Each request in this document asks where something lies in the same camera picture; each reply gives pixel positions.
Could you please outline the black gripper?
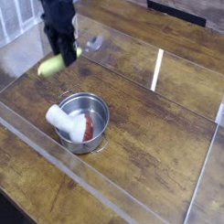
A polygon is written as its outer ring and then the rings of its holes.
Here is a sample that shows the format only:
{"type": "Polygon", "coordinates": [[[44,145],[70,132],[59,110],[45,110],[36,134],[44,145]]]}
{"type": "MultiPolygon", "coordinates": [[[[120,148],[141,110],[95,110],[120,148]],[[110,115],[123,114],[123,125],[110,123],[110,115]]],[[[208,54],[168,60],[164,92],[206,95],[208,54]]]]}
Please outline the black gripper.
{"type": "Polygon", "coordinates": [[[54,55],[58,55],[59,45],[57,36],[63,37],[60,40],[60,50],[66,67],[77,59],[77,49],[74,48],[74,26],[72,19],[75,16],[74,0],[39,0],[43,7],[42,19],[45,23],[45,35],[48,39],[54,55]]]}

